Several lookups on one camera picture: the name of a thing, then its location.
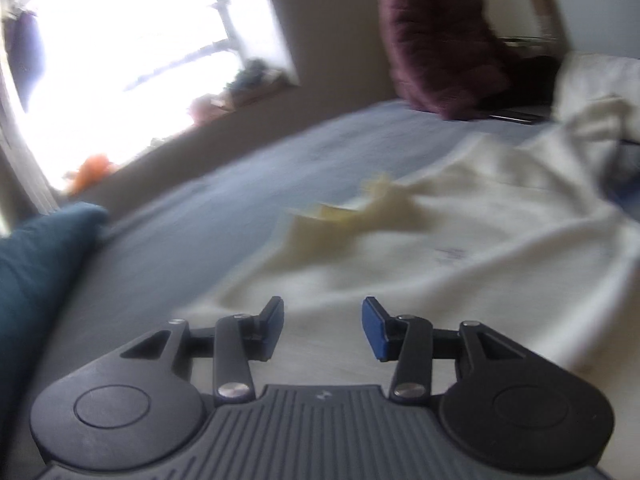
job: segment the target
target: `blue cushion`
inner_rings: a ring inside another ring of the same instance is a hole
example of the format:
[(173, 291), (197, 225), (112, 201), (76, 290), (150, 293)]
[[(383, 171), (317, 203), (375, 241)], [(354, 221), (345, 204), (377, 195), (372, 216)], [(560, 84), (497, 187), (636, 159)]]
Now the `blue cushion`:
[(56, 313), (107, 216), (100, 206), (76, 203), (32, 219), (0, 240), (0, 444), (8, 438)]

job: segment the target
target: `white logo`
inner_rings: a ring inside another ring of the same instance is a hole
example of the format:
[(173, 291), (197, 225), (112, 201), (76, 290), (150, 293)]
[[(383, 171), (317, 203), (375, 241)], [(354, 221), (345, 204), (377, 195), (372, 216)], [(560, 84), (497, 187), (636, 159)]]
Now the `white logo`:
[(316, 399), (319, 399), (319, 400), (327, 400), (329, 397), (333, 397), (333, 395), (331, 392), (328, 392), (327, 390), (323, 390), (322, 392), (316, 395)]

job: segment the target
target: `mattress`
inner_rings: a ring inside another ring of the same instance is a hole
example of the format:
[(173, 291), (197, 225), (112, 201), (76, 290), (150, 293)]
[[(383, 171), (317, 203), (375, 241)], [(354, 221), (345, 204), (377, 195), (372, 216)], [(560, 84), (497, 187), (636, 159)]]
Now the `mattress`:
[(26, 480), (42, 470), (28, 411), (43, 388), (209, 290), (258, 250), (278, 221), (286, 222), (287, 209), (345, 202), (363, 180), (413, 173), (475, 132), (519, 144), (547, 125), (443, 121), (399, 100), (385, 102), (252, 153), (117, 222), (60, 315), (25, 396), (2, 478)]

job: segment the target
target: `purple puffer jacket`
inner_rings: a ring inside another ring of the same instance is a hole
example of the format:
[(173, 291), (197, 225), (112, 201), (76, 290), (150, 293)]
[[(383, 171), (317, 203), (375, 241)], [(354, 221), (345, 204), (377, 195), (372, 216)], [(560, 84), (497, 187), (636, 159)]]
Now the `purple puffer jacket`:
[(472, 118), (510, 86), (503, 68), (519, 57), (492, 33), (482, 0), (380, 0), (380, 20), (396, 89), (417, 110)]

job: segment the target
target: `white fabric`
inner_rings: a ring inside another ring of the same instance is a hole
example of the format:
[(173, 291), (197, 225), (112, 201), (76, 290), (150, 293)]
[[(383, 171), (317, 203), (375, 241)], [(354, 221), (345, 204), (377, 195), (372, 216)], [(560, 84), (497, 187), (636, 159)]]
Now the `white fabric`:
[(585, 104), (617, 96), (635, 107), (628, 115), (628, 130), (640, 141), (640, 59), (572, 52), (556, 79), (553, 117), (565, 123)]
[[(640, 314), (625, 309), (640, 224), (598, 190), (630, 112), (603, 100), (521, 148), (478, 136), (413, 178), (373, 183), (350, 208), (295, 214), (284, 238), (181, 315), (211, 325), (282, 296), (284, 330), (253, 367), (258, 386), (386, 387), (394, 365), (374, 359), (360, 325), (369, 295), (438, 328), (479, 319), (603, 388), (618, 422), (602, 465), (640, 478)], [(619, 364), (623, 349), (636, 358)], [(452, 377), (437, 367), (436, 389)]]

